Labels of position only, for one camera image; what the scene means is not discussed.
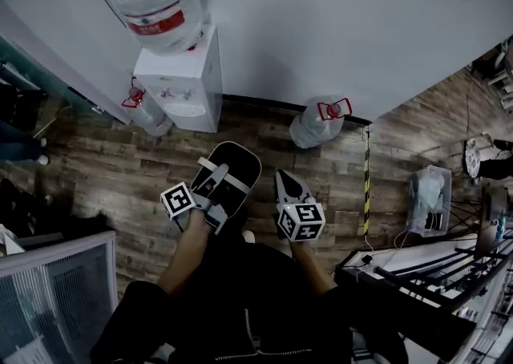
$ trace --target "zipper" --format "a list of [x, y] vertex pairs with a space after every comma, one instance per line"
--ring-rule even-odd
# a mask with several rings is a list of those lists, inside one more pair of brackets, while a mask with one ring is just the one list
[[251, 342], [255, 352], [253, 354], [225, 355], [223, 357], [215, 358], [215, 361], [232, 360], [235, 358], [255, 357], [257, 355], [295, 355], [295, 354], [310, 353], [312, 351], [312, 349], [306, 348], [303, 350], [285, 351], [284, 353], [265, 353], [264, 351], [261, 350], [260, 337], [253, 337], [253, 335], [252, 335], [251, 325], [249, 324], [249, 309], [244, 309], [244, 318], [246, 321], [246, 332], [248, 333], [249, 341]]

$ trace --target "jeans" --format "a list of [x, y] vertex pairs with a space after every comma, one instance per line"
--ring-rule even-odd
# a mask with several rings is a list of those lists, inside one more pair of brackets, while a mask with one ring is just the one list
[[484, 160], [479, 167], [479, 177], [502, 180], [513, 176], [513, 156], [502, 160]]
[[0, 161], [37, 160], [41, 155], [41, 142], [38, 139], [0, 122]]

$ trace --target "shoe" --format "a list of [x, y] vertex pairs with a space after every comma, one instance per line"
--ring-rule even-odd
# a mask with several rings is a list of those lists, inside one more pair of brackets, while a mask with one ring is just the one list
[[244, 230], [242, 232], [242, 237], [246, 243], [251, 243], [252, 245], [255, 244], [255, 233], [253, 233], [251, 230]]
[[42, 166], [46, 166], [50, 162], [50, 159], [48, 159], [48, 156], [41, 155], [36, 161]]
[[46, 195], [45, 198], [44, 198], [44, 201], [45, 201], [45, 204], [50, 207], [51, 204], [54, 202], [54, 197], [49, 194], [49, 195]]

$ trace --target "black baseboard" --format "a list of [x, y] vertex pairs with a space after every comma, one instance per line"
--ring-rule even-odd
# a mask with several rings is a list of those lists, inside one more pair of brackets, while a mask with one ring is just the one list
[[[278, 102], [276, 100], [269, 99], [252, 98], [249, 96], [223, 95], [223, 100], [228, 100], [229, 102], [255, 104], [257, 106], [263, 107], [274, 107], [277, 109], [287, 109], [290, 111], [305, 111], [306, 109], [306, 106], [302, 106], [300, 104]], [[357, 116], [346, 116], [344, 119], [348, 122], [360, 124], [362, 126], [369, 126], [372, 123], [370, 120], [362, 119]]]

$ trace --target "yellow and black warning tape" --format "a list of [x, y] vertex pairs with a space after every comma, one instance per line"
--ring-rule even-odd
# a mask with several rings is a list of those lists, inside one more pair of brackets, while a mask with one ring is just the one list
[[363, 221], [363, 236], [367, 236], [369, 232], [369, 210], [370, 210], [370, 130], [367, 126], [367, 146], [366, 146], [366, 162], [364, 165], [364, 170], [366, 174], [366, 206], [364, 213], [364, 221]]

